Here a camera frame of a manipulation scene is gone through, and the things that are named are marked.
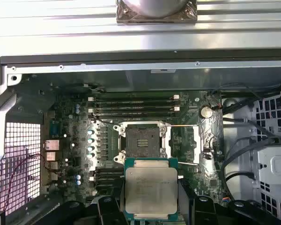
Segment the screw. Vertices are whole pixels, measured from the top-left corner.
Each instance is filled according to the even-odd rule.
[[[244,207],[244,204],[242,202],[235,202],[234,205],[237,207]]]
[[[23,106],[19,106],[18,107],[18,111],[22,112],[24,110],[24,107]]]
[[[111,198],[105,198],[105,199],[104,199],[104,202],[105,202],[105,203],[110,203],[110,202],[111,202]]]
[[[208,201],[208,198],[206,198],[206,197],[200,197],[199,199],[201,202],[204,202],[204,203]]]

